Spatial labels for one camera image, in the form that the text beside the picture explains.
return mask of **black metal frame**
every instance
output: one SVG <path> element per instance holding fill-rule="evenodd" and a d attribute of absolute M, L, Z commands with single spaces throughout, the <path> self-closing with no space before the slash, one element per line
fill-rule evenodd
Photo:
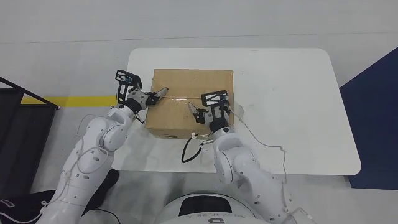
<path fill-rule="evenodd" d="M 0 88 L 0 96 L 9 95 L 12 99 L 8 105 L 1 105 L 6 107 L 3 107 L 3 118 L 0 119 L 2 121 L 0 161 L 4 163 L 1 167 L 4 177 L 0 177 L 0 198 L 8 198 L 30 192 L 55 112 L 60 107 L 3 77 L 0 77 L 0 82 L 11 87 Z M 22 104 L 22 98 L 25 94 L 43 104 Z M 16 131 L 18 124 L 22 124 L 21 127 L 24 130 L 21 135 Z"/>
<path fill-rule="evenodd" d="M 16 85 L 16 84 L 14 84 L 13 82 L 10 82 L 9 80 L 6 80 L 6 79 L 3 78 L 3 77 L 0 77 L 0 82 L 3 82 L 4 84 L 6 84 L 6 85 L 8 85 L 8 86 L 11 86 L 12 88 L 17 89 L 17 90 L 20 91 L 21 93 L 27 94 L 27 95 L 29 95 L 29 96 L 35 98 L 36 100 L 39 100 L 39 101 L 45 103 L 46 105 L 53 106 L 53 107 L 55 107 L 55 109 L 60 109 L 60 108 L 61 108 L 59 105 L 56 105 L 56 104 L 54 104 L 54 103 L 52 103 L 52 102 L 49 102 L 49 101 L 46 100 L 45 98 L 42 98 L 42 97 L 40 97 L 39 95 L 36 95 L 36 94 L 32 93 L 31 91 L 28 91 L 28 90 L 26 90 L 25 88 L 23 88 L 23 87 L 21 87 L 21 86 L 18 86 L 18 85 Z"/>

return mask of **white cable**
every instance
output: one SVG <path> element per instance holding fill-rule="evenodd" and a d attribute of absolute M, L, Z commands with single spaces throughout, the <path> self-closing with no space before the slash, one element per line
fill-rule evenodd
<path fill-rule="evenodd" d="M 27 222 L 20 222 L 19 220 L 16 220 L 16 219 L 10 217 L 9 215 L 6 215 L 5 213 L 0 213 L 0 215 L 6 217 L 6 218 L 9 219 L 10 221 L 15 222 L 15 223 L 20 223 L 20 224 L 26 224 L 26 223 L 34 222 L 35 220 L 39 219 L 40 216 L 42 216 L 42 214 L 43 214 L 43 213 L 41 213 L 41 211 L 40 211 L 39 215 L 37 215 L 34 219 L 31 219 L 31 220 L 29 220 L 29 221 L 27 221 Z"/>
<path fill-rule="evenodd" d="M 278 148 L 284 153 L 283 168 L 284 168 L 284 174 L 285 174 L 285 182 L 282 182 L 281 195 L 282 195 L 282 203 L 283 203 L 284 207 L 287 208 L 286 199 L 285 199 L 285 189 L 284 189 L 284 184 L 287 184 L 287 174 L 286 174 L 286 168 L 285 168 L 285 162 L 286 162 L 286 151 L 285 151 L 285 149 L 284 149 L 282 146 L 274 146 L 274 145 L 264 144 L 264 143 L 260 142 L 260 141 L 258 140 L 258 138 L 256 137 L 256 135 L 254 135 L 254 133 L 250 130 L 249 126 L 247 126 L 247 124 L 243 121 L 243 119 L 242 119 L 240 116 L 238 116 L 237 114 L 235 114 L 235 112 L 234 112 L 231 108 L 229 108 L 229 109 L 231 110 L 231 112 L 232 112 L 236 117 L 238 117 L 239 121 L 242 122 L 242 124 L 246 127 L 246 129 L 250 132 L 250 134 L 254 137 L 254 139 L 255 139 L 258 143 L 260 143 L 260 144 L 262 144 L 263 146 L 266 146 L 266 147 L 278 147 Z M 282 224 L 285 224 L 285 223 L 286 223 L 288 220 L 290 220 L 290 219 L 293 219 L 294 222 L 295 222 L 295 224 L 297 224 L 297 220 L 294 218 L 293 214 L 297 213 L 298 211 L 301 211 L 302 213 L 304 213 L 304 214 L 307 216 L 307 218 L 308 218 L 309 220 L 311 220 L 312 222 L 314 222 L 314 224 L 318 224 L 318 223 L 313 219 L 313 217 L 312 217 L 311 215 L 309 215 L 302 207 L 298 207 L 298 208 L 296 208 L 294 211 L 292 211 L 291 213 L 289 213 L 289 214 L 287 215 L 287 217 L 285 218 L 285 220 L 282 221 Z"/>
<path fill-rule="evenodd" d="M 96 116 L 96 117 L 99 117 L 99 116 L 93 115 L 93 114 L 88 114 L 88 115 L 84 116 L 83 119 L 80 121 L 80 124 L 79 124 L 79 127 L 77 128 L 77 132 L 76 132 L 76 135 L 75 135 L 75 136 L 78 136 L 78 133 L 79 133 L 79 130 L 80 130 L 80 126 L 81 126 L 82 122 L 84 121 L 84 119 L 85 119 L 87 116 Z M 82 152 L 83 147 L 84 147 L 84 139 L 83 139 L 83 137 L 82 137 L 82 138 L 81 138 L 81 148 L 80 148 L 80 150 L 79 150 L 80 153 Z M 80 158 L 83 157 L 87 152 L 89 152 L 89 151 L 91 151 L 91 150 L 93 150 L 93 149 L 98 149 L 99 151 L 104 151 L 104 152 L 106 153 L 106 159 L 103 161 L 103 163 L 102 163 L 97 169 L 95 169 L 95 170 L 93 170 L 93 171 L 91 171 L 91 172 L 83 172 L 83 171 L 80 170 L 80 168 L 79 168 L 79 160 L 80 160 Z M 65 191 L 65 189 L 66 189 L 66 187 L 67 187 L 67 185 L 68 185 L 68 182 L 69 182 L 69 180 L 70 180 L 70 177 L 72 176 L 72 170 L 73 170 L 73 168 L 74 168 L 75 165 L 77 165 L 77 168 L 78 168 L 78 170 L 79 170 L 81 173 L 83 173 L 83 174 L 90 174 L 90 173 L 93 173 L 93 172 L 97 171 L 98 169 L 100 169 L 100 168 L 105 164 L 106 160 L 108 160 L 108 157 L 109 157 L 108 151 L 105 150 L 105 149 L 103 149 L 103 148 L 100 148 L 100 147 L 92 147 L 92 148 L 88 149 L 87 151 L 85 151 L 85 152 L 82 153 L 82 154 L 79 154 L 79 151 L 78 151 L 78 158 L 77 158 L 76 162 L 72 165 L 72 167 L 70 168 L 70 170 L 67 171 L 67 172 L 65 173 L 67 179 L 66 179 L 66 181 L 65 181 L 65 184 L 64 184 L 64 186 L 63 186 L 63 189 L 62 189 L 60 195 L 59 195 L 57 198 L 55 198 L 53 201 L 50 201 L 50 202 L 42 201 L 41 204 L 44 205 L 44 206 L 43 206 L 42 209 L 40 210 L 40 213 L 39 213 L 34 219 L 31 219 L 31 220 L 29 220 L 29 221 L 27 221 L 27 222 L 21 222 L 21 221 L 19 221 L 19 220 L 13 219 L 12 217 L 10 217 L 9 215 L 6 215 L 5 213 L 1 213 L 1 212 L 0 212 L 0 215 L 2 215 L 2 216 L 4 216 L 4 217 L 8 218 L 9 220 L 11 220 L 12 222 L 15 222 L 15 223 L 26 224 L 26 223 L 34 222 L 35 220 L 39 219 L 40 216 L 42 216 L 44 210 L 47 208 L 48 205 L 50 205 L 51 203 L 56 202 L 56 201 L 63 195 L 63 192 Z"/>
<path fill-rule="evenodd" d="M 256 135 L 254 135 L 254 133 L 250 130 L 249 126 L 247 126 L 247 124 L 243 121 L 243 119 L 238 116 L 231 108 L 229 108 L 231 110 L 231 112 L 238 117 L 239 121 L 242 122 L 242 124 L 246 127 L 246 129 L 250 132 L 250 134 L 254 137 L 254 139 L 259 143 L 262 144 L 265 147 L 270 147 L 270 148 L 279 148 L 280 151 L 282 151 L 284 153 L 284 162 L 282 164 L 283 168 L 284 168 L 284 175 L 285 175 L 285 182 L 284 184 L 287 184 L 287 174 L 286 174 L 286 167 L 285 167 L 285 162 L 286 162 L 286 151 L 282 146 L 275 146 L 275 145 L 270 145 L 270 144 L 264 144 L 263 142 L 260 142 L 260 140 L 258 140 L 258 138 L 256 137 Z"/>

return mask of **black cable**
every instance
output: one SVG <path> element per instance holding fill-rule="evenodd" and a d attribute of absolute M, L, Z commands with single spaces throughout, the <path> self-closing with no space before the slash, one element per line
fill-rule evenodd
<path fill-rule="evenodd" d="M 199 151 L 193 155 L 192 157 L 188 158 L 187 160 L 184 160 L 185 157 L 185 151 L 187 150 L 188 144 L 189 142 L 192 140 L 192 138 L 188 139 L 187 143 L 184 146 L 184 150 L 182 151 L 182 156 L 181 156 L 181 162 L 184 164 L 186 162 L 192 161 L 194 160 L 197 156 L 199 156 L 200 152 L 201 152 L 201 147 L 199 147 Z"/>
<path fill-rule="evenodd" d="M 91 209 L 91 210 L 89 210 L 89 211 L 92 211 L 92 210 L 98 210 L 98 211 L 102 211 L 102 212 L 106 212 L 106 213 L 110 213 L 111 215 L 113 215 L 117 220 L 118 220 L 118 223 L 119 224 L 122 224 L 121 222 L 120 222 L 120 220 L 119 220 L 119 218 L 118 218 L 118 216 L 117 215 L 115 215 L 114 213 L 112 213 L 112 212 L 110 212 L 110 211 L 107 211 L 107 210 L 105 210 L 105 209 L 102 209 L 102 208 L 94 208 L 94 209 Z"/>

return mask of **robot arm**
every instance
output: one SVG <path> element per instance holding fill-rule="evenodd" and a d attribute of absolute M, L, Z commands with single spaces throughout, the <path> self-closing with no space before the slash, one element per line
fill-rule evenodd
<path fill-rule="evenodd" d="M 141 92 L 137 75 L 118 70 L 118 105 L 105 117 L 97 117 L 86 127 L 85 135 L 69 155 L 49 203 L 43 203 L 37 223 L 78 223 L 88 201 L 104 181 L 114 159 L 114 152 L 127 139 L 127 131 L 140 110 L 156 104 L 168 91 Z"/>
<path fill-rule="evenodd" d="M 205 109 L 196 108 L 191 103 L 188 107 L 197 123 L 210 128 L 220 181 L 236 186 L 242 198 L 268 223 L 285 224 L 293 220 L 308 223 L 309 215 L 296 214 L 298 208 L 294 208 L 284 184 L 277 176 L 260 168 L 250 147 L 243 145 L 228 125 L 231 111 L 227 92 L 204 94 L 202 104 Z"/>

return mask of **black fabric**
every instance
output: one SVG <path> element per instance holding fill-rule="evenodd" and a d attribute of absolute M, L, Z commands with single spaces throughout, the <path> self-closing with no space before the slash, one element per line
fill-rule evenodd
<path fill-rule="evenodd" d="M 186 198 L 180 208 L 179 216 L 191 213 L 223 212 L 232 213 L 228 200 L 210 195 L 197 195 Z"/>
<path fill-rule="evenodd" d="M 105 200 L 106 193 L 108 190 L 118 181 L 119 172 L 111 169 L 103 183 L 100 185 L 98 190 L 94 193 L 90 201 L 88 202 L 83 215 L 90 210 L 98 208 L 102 205 Z M 42 209 L 42 201 L 49 202 L 54 195 L 55 190 L 48 190 L 43 192 L 38 192 L 34 194 L 24 195 L 21 197 L 14 197 L 7 199 L 12 202 L 15 207 L 8 207 L 6 204 L 0 202 L 0 212 L 9 215 L 10 217 L 19 220 L 21 222 L 29 221 L 35 218 Z M 2 224 L 15 224 L 14 222 L 8 220 L 4 216 L 0 216 Z"/>
<path fill-rule="evenodd" d="M 398 190 L 398 49 L 340 88 L 362 163 L 352 188 Z"/>

